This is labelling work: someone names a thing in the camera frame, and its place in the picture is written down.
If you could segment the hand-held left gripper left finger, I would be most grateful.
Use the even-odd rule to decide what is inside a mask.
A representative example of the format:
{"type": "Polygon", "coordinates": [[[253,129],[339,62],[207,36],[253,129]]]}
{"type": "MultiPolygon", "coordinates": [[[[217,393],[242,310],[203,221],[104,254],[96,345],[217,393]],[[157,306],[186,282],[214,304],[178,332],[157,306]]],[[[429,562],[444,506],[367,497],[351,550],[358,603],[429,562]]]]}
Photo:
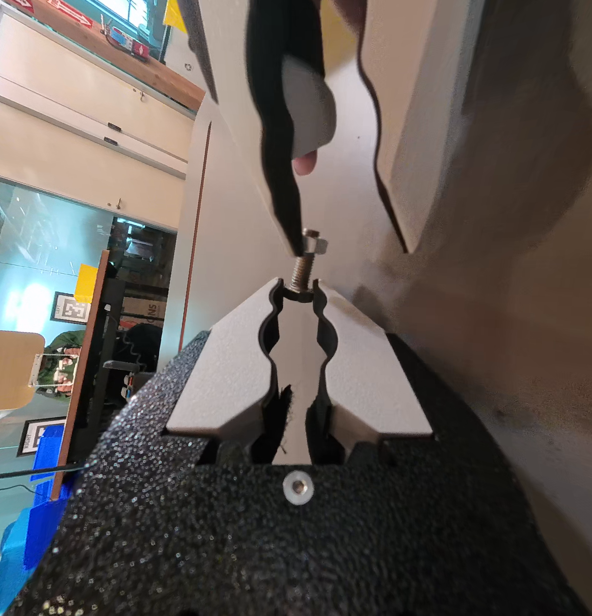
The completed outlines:
{"type": "Polygon", "coordinates": [[[166,425],[170,435],[255,441],[277,392],[284,281],[274,278],[212,326],[166,425]]]}

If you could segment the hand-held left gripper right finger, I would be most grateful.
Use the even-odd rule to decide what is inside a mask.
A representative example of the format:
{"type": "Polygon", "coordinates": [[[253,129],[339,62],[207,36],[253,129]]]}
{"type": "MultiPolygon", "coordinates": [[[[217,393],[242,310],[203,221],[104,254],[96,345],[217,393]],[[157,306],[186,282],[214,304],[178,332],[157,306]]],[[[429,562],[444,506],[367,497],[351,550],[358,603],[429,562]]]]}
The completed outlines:
{"type": "Polygon", "coordinates": [[[322,436],[380,443],[433,435],[384,329],[321,280],[313,310],[325,354],[315,399],[322,436]]]}

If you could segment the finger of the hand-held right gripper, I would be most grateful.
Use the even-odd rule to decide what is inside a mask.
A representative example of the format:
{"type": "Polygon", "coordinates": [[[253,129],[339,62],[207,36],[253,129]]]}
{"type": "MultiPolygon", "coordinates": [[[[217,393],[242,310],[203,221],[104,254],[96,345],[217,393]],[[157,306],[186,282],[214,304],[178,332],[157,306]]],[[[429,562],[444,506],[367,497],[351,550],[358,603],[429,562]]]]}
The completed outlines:
{"type": "Polygon", "coordinates": [[[458,138],[485,1],[368,1],[357,63],[377,121],[373,172],[402,250],[421,242],[458,138]]]}
{"type": "Polygon", "coordinates": [[[303,254],[293,123],[282,61],[291,55],[325,78],[314,1],[218,1],[218,107],[286,248],[303,254]]]}

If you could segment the steel bolt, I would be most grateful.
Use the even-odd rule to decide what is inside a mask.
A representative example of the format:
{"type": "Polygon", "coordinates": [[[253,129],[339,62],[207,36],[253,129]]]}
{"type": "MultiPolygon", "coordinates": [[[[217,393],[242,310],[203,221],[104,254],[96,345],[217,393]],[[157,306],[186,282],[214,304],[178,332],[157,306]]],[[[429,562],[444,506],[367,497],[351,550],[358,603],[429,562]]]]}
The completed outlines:
{"type": "MultiPolygon", "coordinates": [[[[304,229],[303,235],[320,236],[313,229],[304,229]]],[[[310,303],[313,301],[314,292],[309,288],[311,273],[313,271],[316,255],[302,255],[296,258],[290,284],[284,287],[284,297],[297,303],[310,303]]]]}

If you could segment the black chair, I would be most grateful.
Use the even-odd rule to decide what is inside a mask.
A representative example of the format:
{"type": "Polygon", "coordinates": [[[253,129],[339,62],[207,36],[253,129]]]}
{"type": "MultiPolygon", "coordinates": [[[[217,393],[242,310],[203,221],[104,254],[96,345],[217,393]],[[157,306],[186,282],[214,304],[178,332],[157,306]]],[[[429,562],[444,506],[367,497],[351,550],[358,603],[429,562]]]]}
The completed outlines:
{"type": "Polygon", "coordinates": [[[138,324],[120,336],[115,356],[124,362],[136,364],[142,372],[157,370],[163,329],[151,324],[138,324]]]}

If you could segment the white recycling bin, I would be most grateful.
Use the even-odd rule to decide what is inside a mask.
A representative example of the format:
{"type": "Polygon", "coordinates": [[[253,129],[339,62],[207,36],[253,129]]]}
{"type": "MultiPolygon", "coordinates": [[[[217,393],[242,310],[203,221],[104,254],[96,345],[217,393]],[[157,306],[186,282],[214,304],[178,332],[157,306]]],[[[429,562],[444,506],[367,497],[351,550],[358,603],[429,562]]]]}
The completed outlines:
{"type": "Polygon", "coordinates": [[[197,56],[189,47],[188,37],[177,28],[170,27],[163,59],[169,69],[201,90],[208,91],[197,56]]]}

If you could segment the brown wooden desk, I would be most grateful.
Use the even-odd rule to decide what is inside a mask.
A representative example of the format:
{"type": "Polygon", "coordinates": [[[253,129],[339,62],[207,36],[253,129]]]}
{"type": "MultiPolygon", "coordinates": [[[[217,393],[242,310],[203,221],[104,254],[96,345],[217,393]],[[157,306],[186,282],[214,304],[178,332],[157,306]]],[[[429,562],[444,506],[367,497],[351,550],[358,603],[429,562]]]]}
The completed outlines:
{"type": "Polygon", "coordinates": [[[59,498],[64,476],[66,473],[68,473],[66,467],[69,459],[69,449],[72,440],[73,430],[75,427],[78,407],[80,405],[80,400],[82,396],[84,377],[86,375],[86,370],[88,368],[90,360],[93,337],[95,335],[95,331],[98,328],[100,299],[104,288],[104,283],[106,282],[106,275],[109,265],[109,254],[109,250],[102,251],[98,266],[98,273],[94,282],[90,316],[86,325],[86,330],[84,332],[84,339],[82,348],[80,350],[80,355],[78,357],[76,377],[72,388],[72,396],[70,399],[69,409],[64,425],[64,432],[62,435],[59,457],[56,466],[57,470],[54,471],[53,488],[50,495],[50,499],[52,501],[56,501],[59,498]]]}

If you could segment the yellow paper note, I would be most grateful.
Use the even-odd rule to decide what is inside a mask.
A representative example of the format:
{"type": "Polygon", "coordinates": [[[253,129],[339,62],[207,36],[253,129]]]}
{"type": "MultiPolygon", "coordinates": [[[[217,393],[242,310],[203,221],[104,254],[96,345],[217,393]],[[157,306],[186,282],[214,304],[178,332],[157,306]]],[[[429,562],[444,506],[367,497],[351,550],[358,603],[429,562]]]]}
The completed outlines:
{"type": "Polygon", "coordinates": [[[106,274],[105,267],[81,264],[76,279],[74,299],[77,303],[92,305],[100,298],[106,274]]]}

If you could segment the yellow plastic bin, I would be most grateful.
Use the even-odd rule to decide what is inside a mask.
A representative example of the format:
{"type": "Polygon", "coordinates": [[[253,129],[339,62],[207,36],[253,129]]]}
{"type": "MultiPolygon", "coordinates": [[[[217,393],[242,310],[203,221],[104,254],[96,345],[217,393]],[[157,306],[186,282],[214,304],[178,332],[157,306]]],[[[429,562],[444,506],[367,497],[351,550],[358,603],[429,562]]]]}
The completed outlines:
{"type": "Polygon", "coordinates": [[[163,22],[188,35],[204,34],[199,1],[167,1],[163,22]]]}

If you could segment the framed marker card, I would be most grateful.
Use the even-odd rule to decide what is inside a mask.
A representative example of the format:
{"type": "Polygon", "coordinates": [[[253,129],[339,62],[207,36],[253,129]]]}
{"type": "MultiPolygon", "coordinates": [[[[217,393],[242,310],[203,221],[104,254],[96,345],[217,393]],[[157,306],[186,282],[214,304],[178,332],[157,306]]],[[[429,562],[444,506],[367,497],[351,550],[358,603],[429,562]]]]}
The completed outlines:
{"type": "Polygon", "coordinates": [[[16,457],[36,454],[40,440],[47,431],[48,437],[62,438],[66,424],[65,416],[28,420],[24,423],[16,457]]]}
{"type": "Polygon", "coordinates": [[[49,319],[55,322],[85,326],[90,318],[90,313],[91,303],[79,302],[70,293],[56,291],[49,319]]]}

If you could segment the red fire extinguisher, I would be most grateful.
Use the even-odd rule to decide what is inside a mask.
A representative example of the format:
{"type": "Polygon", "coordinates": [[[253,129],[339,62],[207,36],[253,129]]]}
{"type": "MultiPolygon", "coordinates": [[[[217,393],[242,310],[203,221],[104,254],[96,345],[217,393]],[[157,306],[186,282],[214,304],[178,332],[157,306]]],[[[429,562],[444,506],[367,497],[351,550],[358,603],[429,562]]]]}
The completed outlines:
{"type": "Polygon", "coordinates": [[[150,49],[148,46],[116,27],[106,27],[106,38],[112,46],[130,54],[140,61],[146,62],[150,58],[150,49]]]}

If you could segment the large grid window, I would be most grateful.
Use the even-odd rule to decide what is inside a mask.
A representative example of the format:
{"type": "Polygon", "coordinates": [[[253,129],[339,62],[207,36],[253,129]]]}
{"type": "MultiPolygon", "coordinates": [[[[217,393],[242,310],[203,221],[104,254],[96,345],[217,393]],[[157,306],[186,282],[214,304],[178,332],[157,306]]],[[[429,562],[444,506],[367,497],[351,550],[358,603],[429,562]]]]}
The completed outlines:
{"type": "Polygon", "coordinates": [[[89,1],[89,3],[98,9],[106,9],[109,14],[148,38],[163,37],[165,31],[163,19],[167,1],[89,1]]]}

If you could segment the blue plastic bin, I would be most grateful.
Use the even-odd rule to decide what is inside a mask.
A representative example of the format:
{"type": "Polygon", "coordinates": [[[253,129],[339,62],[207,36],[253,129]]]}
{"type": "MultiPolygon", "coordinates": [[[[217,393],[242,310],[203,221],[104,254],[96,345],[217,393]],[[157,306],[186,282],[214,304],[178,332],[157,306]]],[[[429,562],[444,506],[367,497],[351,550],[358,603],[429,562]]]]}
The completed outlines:
{"type": "Polygon", "coordinates": [[[23,483],[33,493],[31,506],[23,508],[9,524],[0,544],[0,615],[23,588],[50,545],[72,493],[72,482],[63,482],[56,501],[50,499],[61,438],[48,437],[46,431],[33,458],[32,473],[23,483]]]}

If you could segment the wooden wall beam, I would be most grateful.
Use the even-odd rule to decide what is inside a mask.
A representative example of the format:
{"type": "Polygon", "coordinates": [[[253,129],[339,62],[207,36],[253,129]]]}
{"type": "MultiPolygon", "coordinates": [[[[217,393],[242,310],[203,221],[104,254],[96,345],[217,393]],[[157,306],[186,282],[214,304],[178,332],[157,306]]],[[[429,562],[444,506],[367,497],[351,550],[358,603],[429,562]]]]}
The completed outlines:
{"type": "Polygon", "coordinates": [[[58,42],[70,42],[76,51],[90,54],[93,60],[102,60],[115,70],[150,87],[152,90],[170,98],[191,112],[198,112],[205,91],[187,81],[154,58],[143,62],[123,52],[107,41],[100,22],[93,21],[89,30],[70,19],[46,1],[32,1],[35,14],[23,11],[12,1],[6,2],[18,12],[28,15],[48,29],[49,34],[58,35],[58,42]]]}

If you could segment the cream wall cabinet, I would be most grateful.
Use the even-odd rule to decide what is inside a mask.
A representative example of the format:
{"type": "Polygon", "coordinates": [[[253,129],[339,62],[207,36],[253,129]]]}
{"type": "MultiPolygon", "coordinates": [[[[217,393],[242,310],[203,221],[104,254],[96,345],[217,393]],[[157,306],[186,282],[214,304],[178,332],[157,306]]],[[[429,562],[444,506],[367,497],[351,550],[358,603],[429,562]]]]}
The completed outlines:
{"type": "Polygon", "coordinates": [[[172,232],[195,113],[0,1],[0,179],[172,232]]]}

